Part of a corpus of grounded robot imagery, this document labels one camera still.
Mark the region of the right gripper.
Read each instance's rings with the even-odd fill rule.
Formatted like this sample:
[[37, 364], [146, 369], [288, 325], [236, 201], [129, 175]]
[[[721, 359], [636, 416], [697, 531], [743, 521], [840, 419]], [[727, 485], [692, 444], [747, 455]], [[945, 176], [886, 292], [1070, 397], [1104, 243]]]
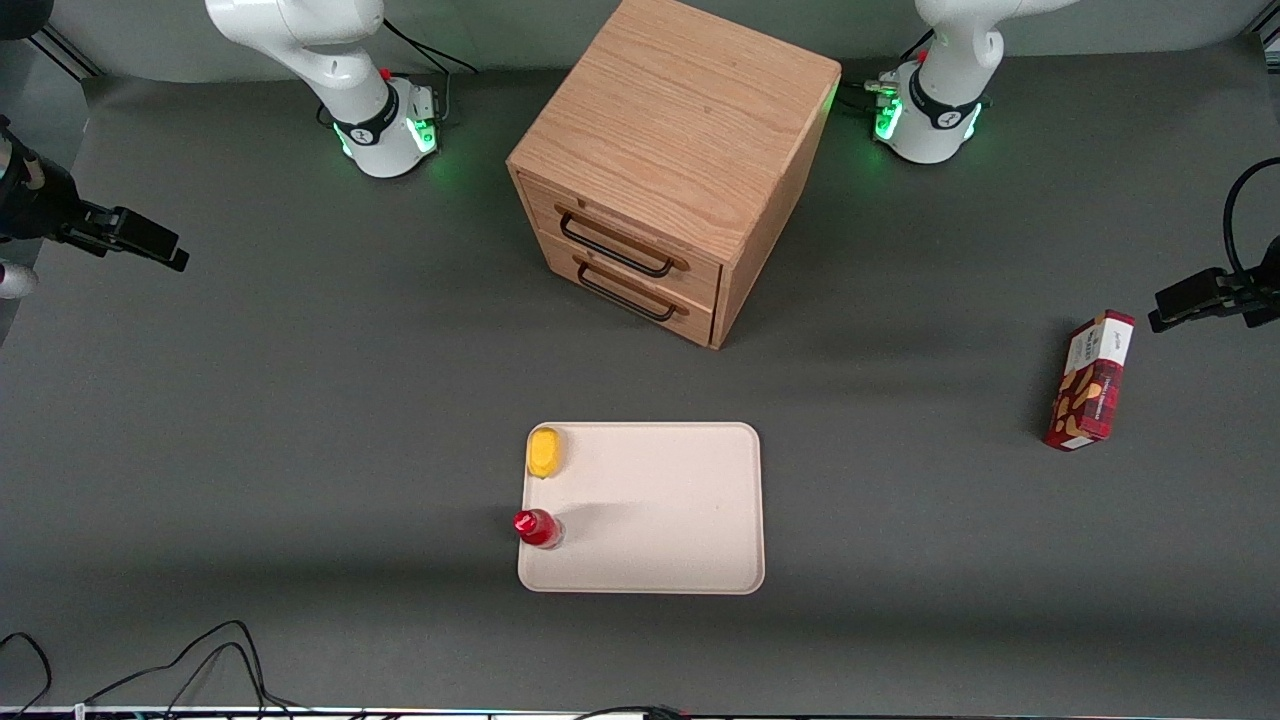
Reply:
[[184, 272], [189, 254], [179, 236], [127, 208], [82, 202], [70, 174], [26, 146], [9, 120], [1, 122], [1, 234], [12, 240], [55, 240], [92, 255], [151, 255], [156, 263]]

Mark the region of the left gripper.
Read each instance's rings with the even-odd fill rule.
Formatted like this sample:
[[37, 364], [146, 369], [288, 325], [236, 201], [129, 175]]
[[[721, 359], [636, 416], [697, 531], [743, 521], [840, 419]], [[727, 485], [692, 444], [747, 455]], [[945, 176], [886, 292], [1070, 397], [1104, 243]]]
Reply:
[[[1276, 236], [1268, 243], [1257, 266], [1245, 270], [1242, 283], [1251, 293], [1251, 309], [1243, 313], [1244, 323], [1254, 329], [1279, 319], [1279, 243]], [[1188, 322], [1211, 316], [1235, 316], [1242, 313], [1240, 287], [1234, 274], [1222, 268], [1197, 272], [1158, 291], [1157, 307], [1148, 314], [1148, 323], [1156, 334], [1171, 331]]]

